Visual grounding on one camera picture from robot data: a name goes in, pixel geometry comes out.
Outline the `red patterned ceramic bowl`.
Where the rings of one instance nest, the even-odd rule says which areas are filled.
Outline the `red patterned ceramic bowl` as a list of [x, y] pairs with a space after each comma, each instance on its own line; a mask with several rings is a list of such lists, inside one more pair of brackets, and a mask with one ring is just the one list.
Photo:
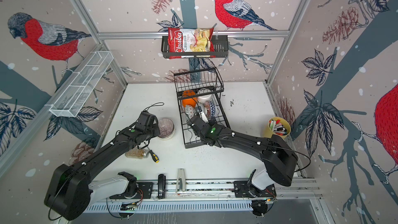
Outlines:
[[213, 101], [206, 101], [204, 105], [206, 108], [206, 117], [207, 119], [211, 119], [216, 115], [217, 112], [216, 105], [214, 104]]

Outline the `white ceramic bowl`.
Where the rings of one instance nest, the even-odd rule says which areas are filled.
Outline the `white ceramic bowl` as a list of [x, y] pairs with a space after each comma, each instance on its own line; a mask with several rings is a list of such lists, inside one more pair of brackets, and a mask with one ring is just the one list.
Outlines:
[[198, 101], [200, 103], [205, 104], [207, 101], [211, 101], [212, 100], [212, 94], [211, 92], [205, 90], [205, 89], [201, 89], [198, 91], [199, 96], [197, 97]]

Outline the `orange plastic bowl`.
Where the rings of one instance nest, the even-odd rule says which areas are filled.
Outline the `orange plastic bowl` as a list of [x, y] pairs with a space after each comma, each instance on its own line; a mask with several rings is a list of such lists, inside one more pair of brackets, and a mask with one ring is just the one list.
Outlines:
[[193, 90], [186, 90], [182, 93], [181, 103], [183, 108], [187, 105], [195, 108], [197, 106], [196, 93]]

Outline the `green patterned ceramic bowl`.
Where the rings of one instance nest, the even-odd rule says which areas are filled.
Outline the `green patterned ceramic bowl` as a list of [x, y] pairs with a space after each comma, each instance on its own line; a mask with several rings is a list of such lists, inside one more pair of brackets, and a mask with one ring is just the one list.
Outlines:
[[195, 108], [192, 107], [191, 105], [186, 105], [184, 107], [184, 114], [185, 114], [187, 120], [190, 120], [191, 118], [193, 118], [195, 116], [195, 113], [196, 113]]

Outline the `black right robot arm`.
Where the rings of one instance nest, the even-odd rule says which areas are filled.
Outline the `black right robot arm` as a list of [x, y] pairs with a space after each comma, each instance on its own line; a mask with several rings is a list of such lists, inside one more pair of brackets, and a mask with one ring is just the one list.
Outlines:
[[262, 161], [265, 169], [252, 172], [249, 187], [264, 190], [272, 184], [291, 186], [298, 157], [280, 136], [250, 136], [217, 123], [205, 122], [199, 116], [189, 118], [188, 126], [205, 145], [238, 150]]

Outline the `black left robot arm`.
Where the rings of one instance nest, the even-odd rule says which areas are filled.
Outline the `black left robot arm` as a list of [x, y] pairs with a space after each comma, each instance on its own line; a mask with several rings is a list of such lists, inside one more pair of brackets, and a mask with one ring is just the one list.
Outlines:
[[67, 220], [74, 220], [94, 203], [89, 185], [96, 176], [122, 154], [160, 135], [158, 119], [142, 111], [138, 120], [122, 129], [98, 151], [71, 166], [57, 167], [44, 198], [45, 206]]

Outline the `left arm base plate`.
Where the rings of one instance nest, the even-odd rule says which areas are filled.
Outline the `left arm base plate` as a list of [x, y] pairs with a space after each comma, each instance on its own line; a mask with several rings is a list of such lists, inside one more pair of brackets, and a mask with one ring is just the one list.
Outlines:
[[152, 182], [135, 182], [129, 183], [126, 190], [117, 195], [110, 197], [112, 200], [141, 200], [150, 199], [153, 190]]

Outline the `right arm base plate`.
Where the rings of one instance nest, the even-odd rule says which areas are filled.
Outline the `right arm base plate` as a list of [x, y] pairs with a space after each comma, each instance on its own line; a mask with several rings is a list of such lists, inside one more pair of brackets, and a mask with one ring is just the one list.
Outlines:
[[233, 190], [236, 198], [276, 198], [274, 185], [270, 185], [263, 190], [256, 188], [247, 181], [234, 181]]

